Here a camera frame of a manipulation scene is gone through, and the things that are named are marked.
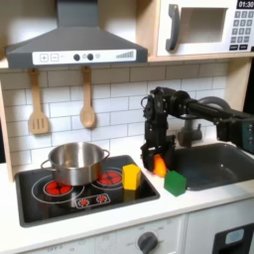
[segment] cabinet door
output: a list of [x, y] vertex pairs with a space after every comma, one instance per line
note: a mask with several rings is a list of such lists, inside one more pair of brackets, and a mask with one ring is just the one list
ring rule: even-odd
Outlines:
[[211, 254], [216, 233], [254, 222], [254, 199], [189, 214], [185, 254]]

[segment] range hood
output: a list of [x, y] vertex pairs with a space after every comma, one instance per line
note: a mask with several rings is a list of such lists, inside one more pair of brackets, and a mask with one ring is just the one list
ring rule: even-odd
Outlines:
[[145, 63], [147, 49], [98, 28], [97, 0], [57, 0], [58, 27], [6, 48], [9, 68]]

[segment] microwave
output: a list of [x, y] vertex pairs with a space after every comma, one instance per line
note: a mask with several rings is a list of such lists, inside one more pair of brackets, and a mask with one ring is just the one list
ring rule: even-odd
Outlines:
[[161, 0], [157, 56], [254, 51], [254, 0]]

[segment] green block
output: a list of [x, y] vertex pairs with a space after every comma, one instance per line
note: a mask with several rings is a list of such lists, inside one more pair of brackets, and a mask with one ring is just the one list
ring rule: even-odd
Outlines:
[[171, 171], [165, 176], [164, 189], [174, 196], [184, 194], [187, 190], [187, 179], [176, 171]]

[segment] red burner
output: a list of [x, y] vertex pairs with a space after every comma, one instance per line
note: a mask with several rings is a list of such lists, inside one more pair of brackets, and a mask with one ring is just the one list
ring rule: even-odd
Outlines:
[[45, 192], [52, 195], [67, 194], [71, 191], [71, 186], [66, 186], [57, 181], [52, 181], [45, 186]]
[[82, 200], [79, 202], [79, 204], [80, 204], [81, 206], [87, 206], [87, 205], [89, 205], [89, 202], [88, 202], [88, 200], [86, 200], [86, 199], [82, 199]]
[[107, 197], [105, 195], [100, 195], [97, 197], [97, 202], [106, 202], [107, 201]]
[[98, 182], [104, 186], [117, 185], [120, 184], [121, 181], [122, 176], [119, 173], [113, 171], [105, 172], [98, 180]]

